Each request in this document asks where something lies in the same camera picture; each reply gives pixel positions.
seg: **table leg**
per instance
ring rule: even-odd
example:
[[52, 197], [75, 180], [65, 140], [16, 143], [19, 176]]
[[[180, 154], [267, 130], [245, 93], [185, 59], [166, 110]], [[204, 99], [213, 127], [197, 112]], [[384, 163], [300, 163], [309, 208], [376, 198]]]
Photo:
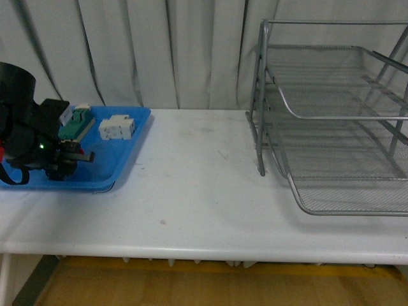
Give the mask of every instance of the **table leg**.
[[13, 302], [13, 281], [15, 276], [15, 261], [13, 255], [4, 253], [0, 271], [0, 306], [11, 305]]

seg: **silver desk organizer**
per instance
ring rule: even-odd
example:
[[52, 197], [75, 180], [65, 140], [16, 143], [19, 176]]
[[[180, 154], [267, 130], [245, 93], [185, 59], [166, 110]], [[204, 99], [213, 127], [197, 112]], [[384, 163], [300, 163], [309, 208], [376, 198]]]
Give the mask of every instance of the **silver desk organizer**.
[[306, 213], [407, 216], [408, 85], [398, 95], [383, 76], [408, 83], [408, 67], [393, 59], [408, 26], [386, 57], [361, 47], [268, 45], [272, 24], [408, 22], [263, 20], [247, 112], [260, 174], [265, 136]]

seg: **white plastic block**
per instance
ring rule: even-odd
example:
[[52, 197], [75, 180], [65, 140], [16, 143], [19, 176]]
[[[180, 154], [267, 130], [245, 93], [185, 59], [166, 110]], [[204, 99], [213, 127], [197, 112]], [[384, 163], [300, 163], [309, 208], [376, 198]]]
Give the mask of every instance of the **white plastic block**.
[[129, 115], [113, 115], [110, 119], [102, 120], [99, 133], [103, 140], [132, 139], [135, 132], [135, 121]]
[[66, 126], [66, 124], [71, 120], [71, 118], [72, 118], [72, 109], [68, 105], [68, 107], [61, 114], [61, 116], [59, 116], [59, 122], [61, 122], [62, 126]]
[[76, 106], [75, 109], [76, 110], [78, 110], [78, 109], [80, 109], [80, 110], [81, 109], [91, 110], [91, 106], [89, 104], [87, 104], [87, 103], [82, 103], [82, 104], [79, 104], [78, 106]]

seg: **white table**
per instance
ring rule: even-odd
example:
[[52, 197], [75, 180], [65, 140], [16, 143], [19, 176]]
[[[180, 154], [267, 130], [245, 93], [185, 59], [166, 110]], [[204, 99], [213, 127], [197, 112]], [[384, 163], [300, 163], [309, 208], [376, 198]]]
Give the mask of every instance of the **white table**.
[[408, 218], [311, 216], [268, 154], [261, 177], [243, 111], [153, 110], [151, 119], [136, 163], [107, 193], [0, 191], [3, 262], [58, 254], [408, 264]]

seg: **white curtain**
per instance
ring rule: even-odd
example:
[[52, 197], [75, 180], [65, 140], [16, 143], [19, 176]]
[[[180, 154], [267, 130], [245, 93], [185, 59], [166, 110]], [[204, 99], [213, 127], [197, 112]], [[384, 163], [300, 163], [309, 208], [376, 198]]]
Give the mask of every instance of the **white curtain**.
[[[60, 95], [73, 105], [246, 109], [262, 18], [407, 20], [406, 4], [406, 0], [0, 0], [0, 61], [35, 76], [38, 103]], [[363, 37], [372, 37], [367, 33]], [[331, 43], [344, 38], [321, 28], [276, 28], [272, 34], [290, 42], [319, 41], [329, 34]], [[388, 54], [400, 30], [378, 34], [382, 38], [376, 47]]]

